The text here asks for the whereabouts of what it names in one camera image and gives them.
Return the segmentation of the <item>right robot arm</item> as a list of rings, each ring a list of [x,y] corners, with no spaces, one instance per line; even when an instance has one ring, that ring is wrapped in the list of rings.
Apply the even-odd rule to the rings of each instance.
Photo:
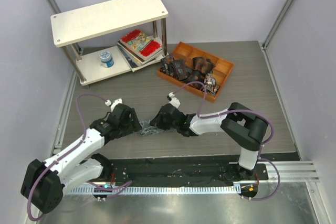
[[[184,137],[224,132],[240,146],[237,173],[250,179],[256,164],[269,122],[257,112],[234,102],[228,109],[210,114],[184,114],[171,104],[162,106],[151,126],[160,130],[175,129]]]

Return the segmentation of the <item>grey floral tie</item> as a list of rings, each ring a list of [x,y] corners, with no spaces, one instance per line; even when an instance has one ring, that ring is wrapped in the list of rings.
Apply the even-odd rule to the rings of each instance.
[[[143,120],[139,122],[141,125],[141,129],[138,131],[139,136],[149,136],[160,133],[168,132],[168,130],[162,130],[155,126],[150,125],[150,120]]]

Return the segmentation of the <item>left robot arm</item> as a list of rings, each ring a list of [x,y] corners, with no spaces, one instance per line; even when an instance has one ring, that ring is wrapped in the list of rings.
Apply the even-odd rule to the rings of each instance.
[[[60,204],[64,194],[79,185],[92,179],[107,181],[113,173],[112,163],[96,150],[140,129],[135,109],[118,103],[67,148],[45,161],[33,160],[20,191],[28,200],[27,208],[35,206],[42,214],[48,214]]]

